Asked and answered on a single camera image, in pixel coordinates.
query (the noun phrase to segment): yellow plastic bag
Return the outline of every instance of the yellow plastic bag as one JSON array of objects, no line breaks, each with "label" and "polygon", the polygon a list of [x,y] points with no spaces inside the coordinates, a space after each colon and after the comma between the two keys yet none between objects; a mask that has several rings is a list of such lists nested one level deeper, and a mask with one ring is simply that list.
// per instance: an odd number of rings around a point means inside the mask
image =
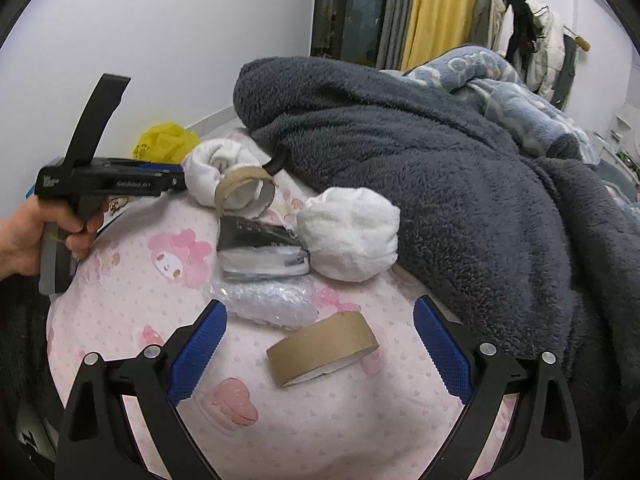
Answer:
[{"label": "yellow plastic bag", "polygon": [[194,132],[187,132],[180,124],[156,124],[140,136],[133,148],[133,158],[147,162],[180,164],[200,139]]}]

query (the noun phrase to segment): white fabric bundle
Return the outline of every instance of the white fabric bundle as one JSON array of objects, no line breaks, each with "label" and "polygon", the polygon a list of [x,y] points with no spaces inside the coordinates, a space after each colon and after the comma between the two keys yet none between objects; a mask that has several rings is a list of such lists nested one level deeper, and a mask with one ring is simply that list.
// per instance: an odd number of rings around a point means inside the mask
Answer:
[{"label": "white fabric bundle", "polygon": [[398,258],[400,210],[361,187],[331,187],[306,200],[296,234],[311,267],[334,280],[363,282]]},{"label": "white fabric bundle", "polygon": [[[222,177],[239,168],[257,166],[260,161],[249,149],[229,139],[211,139],[197,145],[182,162],[189,193],[203,206],[215,207],[216,187]],[[225,201],[225,209],[239,211],[258,199],[260,182],[253,180],[239,187]]]}]

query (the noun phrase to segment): silver screw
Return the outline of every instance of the silver screw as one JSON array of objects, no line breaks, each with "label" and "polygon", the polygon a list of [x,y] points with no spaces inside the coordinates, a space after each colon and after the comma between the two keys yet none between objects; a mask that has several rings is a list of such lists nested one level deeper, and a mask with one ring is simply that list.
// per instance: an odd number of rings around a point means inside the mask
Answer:
[{"label": "silver screw", "polygon": [[148,359],[154,359],[160,355],[160,347],[158,345],[149,345],[145,348],[143,354]]},{"label": "silver screw", "polygon": [[86,365],[95,365],[98,362],[98,354],[95,352],[91,352],[84,356],[84,364]]},{"label": "silver screw", "polygon": [[495,355],[495,353],[497,352],[497,350],[495,349],[495,346],[492,345],[491,343],[482,343],[480,345],[480,351],[484,355]]},{"label": "silver screw", "polygon": [[553,355],[551,352],[542,352],[542,360],[546,364],[552,365],[553,363],[556,362],[556,356]]}]

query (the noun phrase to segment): yellow curtain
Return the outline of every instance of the yellow curtain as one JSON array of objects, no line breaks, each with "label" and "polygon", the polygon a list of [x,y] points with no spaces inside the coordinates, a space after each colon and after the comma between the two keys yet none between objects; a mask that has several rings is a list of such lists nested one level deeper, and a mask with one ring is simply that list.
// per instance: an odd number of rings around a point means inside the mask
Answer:
[{"label": "yellow curtain", "polygon": [[438,57],[465,43],[475,0],[413,0],[402,70]]}]

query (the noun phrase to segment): baseboard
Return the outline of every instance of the baseboard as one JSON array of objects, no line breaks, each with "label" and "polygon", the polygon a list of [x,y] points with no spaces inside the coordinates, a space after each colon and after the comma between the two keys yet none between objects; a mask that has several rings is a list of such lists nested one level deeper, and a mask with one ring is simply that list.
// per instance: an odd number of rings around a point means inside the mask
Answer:
[{"label": "baseboard", "polygon": [[238,115],[234,108],[229,106],[224,110],[220,110],[219,112],[211,114],[209,117],[205,117],[197,123],[188,126],[187,130],[190,132],[196,132],[197,136],[202,137],[223,124],[233,121],[237,116]]}]

